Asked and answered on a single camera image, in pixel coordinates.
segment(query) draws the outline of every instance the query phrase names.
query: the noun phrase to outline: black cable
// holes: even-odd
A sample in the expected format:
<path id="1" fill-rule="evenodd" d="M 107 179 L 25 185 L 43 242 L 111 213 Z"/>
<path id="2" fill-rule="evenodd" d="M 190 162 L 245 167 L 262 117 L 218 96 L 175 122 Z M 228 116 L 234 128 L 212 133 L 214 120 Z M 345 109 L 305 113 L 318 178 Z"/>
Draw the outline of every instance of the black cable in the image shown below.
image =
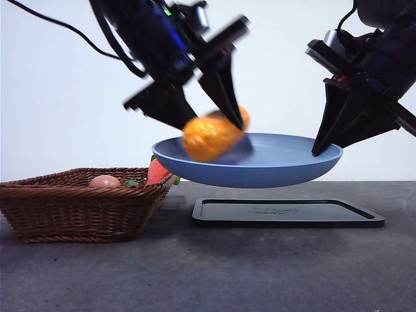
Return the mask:
<path id="1" fill-rule="evenodd" d="M 342 18 L 342 20 L 341 21 L 339 21 L 339 24 L 338 24 L 338 28 L 337 28 L 337 32 L 339 32 L 339 31 L 341 31 L 341 27 L 343 26 L 343 23 L 352 15 L 352 14 L 354 14 L 354 12 L 357 10 L 357 7 L 358 7 L 358 2 L 357 2 L 357 0 L 354 0 L 354 2 L 353 2 L 353 5 L 352 5 L 352 9 L 351 9 L 351 11 L 350 12 L 348 12 L 347 14 L 346 14 L 346 16 L 344 16 L 343 18 Z"/>
<path id="2" fill-rule="evenodd" d="M 113 54 L 110 54 L 110 53 L 107 53 L 107 52 L 104 52 L 103 50 L 101 50 L 99 47 L 97 47 L 90 39 L 88 39 L 88 37 L 85 35 L 85 34 L 83 34 L 81 31 L 79 31 L 78 29 L 76 29 L 75 27 L 73 27 L 73 26 L 71 26 L 71 25 L 69 25 L 69 24 L 67 24 L 67 23 L 64 23 L 63 21 L 59 21 L 59 20 L 57 20 L 57 19 L 53 19 L 53 18 L 50 18 L 50 17 L 48 17 L 48 16 L 45 16 L 45 15 L 43 15 L 43 14 L 41 14 L 41 13 L 38 13 L 38 12 L 36 12 L 36 11 L 34 11 L 34 10 L 32 10 L 31 8 L 28 8 L 27 6 L 25 6 L 25 5 L 23 5 L 23 4 L 21 4 L 20 2 L 18 2 L 18 1 L 15 1 L 15 0 L 6 0 L 6 1 L 8 1 L 8 2 L 10 2 L 10 3 L 12 3 L 13 5 L 16 5 L 17 7 L 20 7 L 21 9 L 23 9 L 24 11 L 26 11 L 26 12 L 28 12 L 28 13 L 30 13 L 30 14 L 32 14 L 32 15 L 34 15 L 34 16 L 36 16 L 37 18 L 42 18 L 43 20 L 46 20 L 46 21 L 50 21 L 51 23 L 54 23 L 54 24 L 57 24 L 57 25 L 60 25 L 60 26 L 63 26 L 63 27 L 65 27 L 65 28 L 67 28 L 67 29 L 69 29 L 69 30 L 71 30 L 71 31 L 73 31 L 73 32 L 75 32 L 76 34 L 78 34 L 79 36 L 81 36 L 94 50 L 96 50 L 98 53 L 100 53 L 100 54 L 102 54 L 102 55 L 105 55 L 106 57 L 112 57 L 112 58 L 114 58 L 114 59 L 118 59 L 118 60 L 120 60 L 120 57 L 118 57 L 118 56 L 116 56 L 116 55 L 113 55 Z"/>
<path id="3" fill-rule="evenodd" d="M 116 52 L 116 54 L 120 57 L 122 62 L 127 66 L 127 68 L 132 72 L 133 74 L 144 77 L 146 75 L 146 72 L 138 69 L 131 59 L 125 54 L 123 48 L 118 43 L 117 39 L 114 37 L 113 33 L 111 32 L 110 26 L 107 23 L 107 20 L 104 17 L 103 10 L 101 7 L 101 3 L 97 0 L 90 0 L 90 4 L 92 7 L 92 10 L 96 16 L 96 19 L 98 21 L 99 26 L 101 27 L 101 30 L 104 33 L 105 38 L 109 42 L 110 46 Z"/>

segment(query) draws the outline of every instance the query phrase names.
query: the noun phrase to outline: plate rim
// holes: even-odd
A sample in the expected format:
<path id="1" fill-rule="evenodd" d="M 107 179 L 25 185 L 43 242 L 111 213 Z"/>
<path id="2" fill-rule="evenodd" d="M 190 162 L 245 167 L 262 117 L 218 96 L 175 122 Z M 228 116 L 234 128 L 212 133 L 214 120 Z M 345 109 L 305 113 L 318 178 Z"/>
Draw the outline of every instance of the plate rim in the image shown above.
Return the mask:
<path id="1" fill-rule="evenodd" d="M 267 135 L 267 136 L 278 136 L 278 137 L 293 137 L 293 138 L 303 138 L 303 139 L 308 139 L 308 140 L 315 140 L 314 138 L 309 138 L 306 136 L 299 136 L 299 135 L 284 135 L 284 134 L 279 134 L 279 133 L 257 133 L 257 132 L 247 132 L 247 135 Z M 314 161 L 314 162 L 309 162 L 309 163 L 299 163 L 299 164 L 286 164 L 284 166 L 276 166 L 276 165 L 269 165 L 269 166 L 247 166 L 247 165 L 241 165 L 241 164 L 215 164 L 213 162 L 200 162 L 200 161 L 193 161 L 193 160 L 183 160 L 183 159 L 178 159 L 178 158 L 174 158 L 171 156 L 167 156 L 167 155 L 163 155 L 162 153 L 159 153 L 156 150 L 156 147 L 163 142 L 166 142 L 168 140 L 175 140 L 175 139 L 181 139 L 182 136 L 175 136 L 172 138 L 167 138 L 166 140 L 162 140 L 154 145 L 152 145 L 151 150 L 152 152 L 155 154 L 155 156 L 160 156 L 160 157 L 164 157 L 165 159 L 169 159 L 171 161 L 176 161 L 176 162 L 180 162 L 183 164 L 194 164 L 197 166 L 212 166 L 212 167 L 225 167 L 225 168 L 246 168 L 246 169 L 260 169 L 260 168 L 288 168 L 288 167 L 300 167 L 300 166 L 312 166 L 314 164 L 322 164 L 322 163 L 327 163 L 330 161 L 334 161 L 337 159 L 340 159 L 344 153 L 343 149 L 341 147 L 339 147 L 336 144 L 330 144 L 330 146 L 335 147 L 336 149 L 338 149 L 338 153 L 337 155 L 330 157 L 328 159 L 325 159 L 324 161 Z"/>

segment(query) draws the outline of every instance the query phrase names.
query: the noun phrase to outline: orange toy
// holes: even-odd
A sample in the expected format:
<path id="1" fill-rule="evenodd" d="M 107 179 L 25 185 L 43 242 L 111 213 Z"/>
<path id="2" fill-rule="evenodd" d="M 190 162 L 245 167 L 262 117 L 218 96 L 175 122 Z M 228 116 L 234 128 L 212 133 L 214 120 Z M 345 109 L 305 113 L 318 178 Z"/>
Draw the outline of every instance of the orange toy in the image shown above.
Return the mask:
<path id="1" fill-rule="evenodd" d="M 235 127 L 221 111 L 194 117 L 183 128 L 183 147 L 196 161 L 210 161 L 232 148 L 243 136 L 250 122 L 244 107 L 239 107 L 244 129 Z"/>

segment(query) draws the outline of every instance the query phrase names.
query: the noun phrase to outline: blue plate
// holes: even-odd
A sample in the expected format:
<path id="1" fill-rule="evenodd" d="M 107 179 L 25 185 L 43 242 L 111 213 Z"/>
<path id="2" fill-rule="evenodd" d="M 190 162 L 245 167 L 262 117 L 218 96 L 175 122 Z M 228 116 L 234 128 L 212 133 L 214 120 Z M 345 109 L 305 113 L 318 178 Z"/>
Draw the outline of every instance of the blue plate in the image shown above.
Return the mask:
<path id="1" fill-rule="evenodd" d="M 302 136 L 248 133 L 244 140 L 214 162 L 193 161 L 182 147 L 182 138 L 155 144 L 153 153 L 175 175 L 190 181 L 261 189 L 284 187 L 316 179 L 330 171 L 343 154 L 334 144 L 314 157 L 314 139 Z"/>

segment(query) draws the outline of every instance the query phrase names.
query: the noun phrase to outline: gray table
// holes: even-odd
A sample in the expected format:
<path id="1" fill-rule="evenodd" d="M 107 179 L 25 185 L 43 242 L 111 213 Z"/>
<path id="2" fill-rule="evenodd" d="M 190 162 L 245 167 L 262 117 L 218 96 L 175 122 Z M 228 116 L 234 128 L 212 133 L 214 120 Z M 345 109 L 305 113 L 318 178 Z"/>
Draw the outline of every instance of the gray table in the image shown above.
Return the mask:
<path id="1" fill-rule="evenodd" d="M 416 311 L 415 190 L 416 182 L 182 183 L 139 239 L 118 244 L 20 244 L 3 219 L 1 311 Z M 386 225 L 202 228 L 190 219 L 196 198 L 337 198 Z"/>

